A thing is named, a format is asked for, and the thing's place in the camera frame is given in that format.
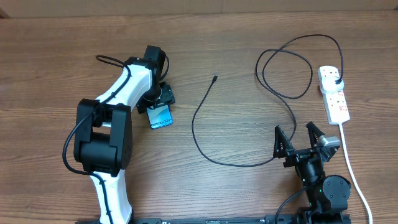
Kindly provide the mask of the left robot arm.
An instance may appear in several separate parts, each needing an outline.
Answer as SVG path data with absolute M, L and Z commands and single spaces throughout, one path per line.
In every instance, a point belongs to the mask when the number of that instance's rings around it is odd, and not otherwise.
M 73 141 L 73 156 L 81 175 L 92 179 L 101 210 L 96 223 L 134 223 L 126 189 L 126 168 L 132 157 L 132 111 L 147 114 L 151 129 L 173 124 L 171 86 L 164 81 L 169 58 L 156 46 L 144 56 L 122 62 L 105 55 L 97 60 L 122 69 L 121 76 L 94 100 L 82 99 L 76 125 L 66 142 Z

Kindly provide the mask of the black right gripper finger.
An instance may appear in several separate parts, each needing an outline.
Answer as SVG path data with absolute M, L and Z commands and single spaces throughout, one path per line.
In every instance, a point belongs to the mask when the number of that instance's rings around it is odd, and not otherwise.
M 284 158 L 294 151 L 294 147 L 289 138 L 285 135 L 280 126 L 275 127 L 274 158 Z
M 312 121 L 307 123 L 306 127 L 309 135 L 310 144 L 312 147 L 316 147 L 319 138 L 323 136 L 324 133 Z

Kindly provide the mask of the blue Samsung Galaxy smartphone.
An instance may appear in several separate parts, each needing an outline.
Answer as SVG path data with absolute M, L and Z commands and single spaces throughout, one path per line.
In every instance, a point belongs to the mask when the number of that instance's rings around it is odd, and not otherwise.
M 147 115 L 152 129 L 163 128 L 174 122 L 169 105 L 161 106 L 156 109 L 148 108 Z

